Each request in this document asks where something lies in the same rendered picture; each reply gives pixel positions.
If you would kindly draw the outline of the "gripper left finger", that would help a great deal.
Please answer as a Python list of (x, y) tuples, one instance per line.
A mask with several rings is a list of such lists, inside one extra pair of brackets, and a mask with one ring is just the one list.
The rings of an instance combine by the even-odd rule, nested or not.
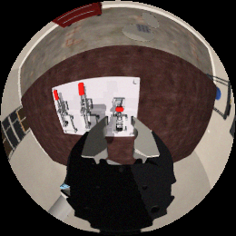
[(107, 141), (104, 139), (107, 125), (109, 122), (106, 115), (75, 144), (68, 156), (64, 184), (70, 186), (72, 177), (79, 169), (86, 165), (97, 164), (100, 159), (108, 157)]

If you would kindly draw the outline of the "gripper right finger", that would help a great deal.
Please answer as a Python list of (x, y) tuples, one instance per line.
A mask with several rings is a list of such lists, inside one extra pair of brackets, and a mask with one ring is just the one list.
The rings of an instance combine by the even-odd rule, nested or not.
[(171, 183), (176, 183), (172, 155), (167, 146), (155, 132), (152, 132), (134, 116), (131, 116), (131, 125), (135, 136), (133, 158), (141, 158), (143, 163), (150, 163), (163, 168), (168, 173)]

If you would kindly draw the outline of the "toggle clamp with red handle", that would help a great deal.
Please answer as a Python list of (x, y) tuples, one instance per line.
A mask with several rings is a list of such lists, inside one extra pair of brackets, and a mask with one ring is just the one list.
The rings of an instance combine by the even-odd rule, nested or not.
[[(61, 119), (62, 119), (62, 122), (63, 122), (63, 126), (62, 126), (62, 127), (67, 127), (66, 125), (68, 124), (68, 122), (64, 120), (64, 115), (63, 115), (63, 113), (64, 113), (65, 111), (68, 111), (68, 110), (69, 110), (67, 101), (61, 102), (61, 98), (59, 98), (57, 90), (54, 90), (54, 98), (55, 98), (55, 100), (56, 100), (57, 103), (58, 103), (58, 104), (57, 104), (57, 106), (58, 106), (58, 111), (57, 111), (57, 113), (59, 113), (60, 116), (61, 116)], [(58, 100), (59, 100), (59, 101), (58, 101)], [(60, 103), (59, 103), (59, 102), (60, 102)]]
[[(116, 103), (116, 105), (115, 105)], [(118, 106), (121, 105), (121, 106)], [(113, 98), (113, 109), (117, 112), (117, 124), (116, 124), (116, 131), (121, 132), (123, 130), (123, 120), (122, 120), (122, 113), (125, 110), (125, 98), (124, 97), (114, 97)], [(118, 116), (118, 112), (121, 112), (121, 116)]]
[[(83, 117), (84, 117), (84, 114), (85, 114), (85, 117), (84, 117), (85, 130), (86, 129), (89, 130), (91, 123), (88, 122), (87, 113), (90, 110), (93, 109), (93, 101), (92, 101), (92, 98), (86, 99), (85, 93), (84, 93), (84, 83), (79, 83), (78, 84), (78, 89), (79, 89), (79, 95), (80, 95), (80, 98), (81, 98), (81, 102), (80, 102), (81, 110), (80, 110), (80, 113), (83, 114)], [(84, 95), (84, 99), (82, 99), (82, 95)], [(86, 120), (85, 120), (85, 118), (86, 118)]]

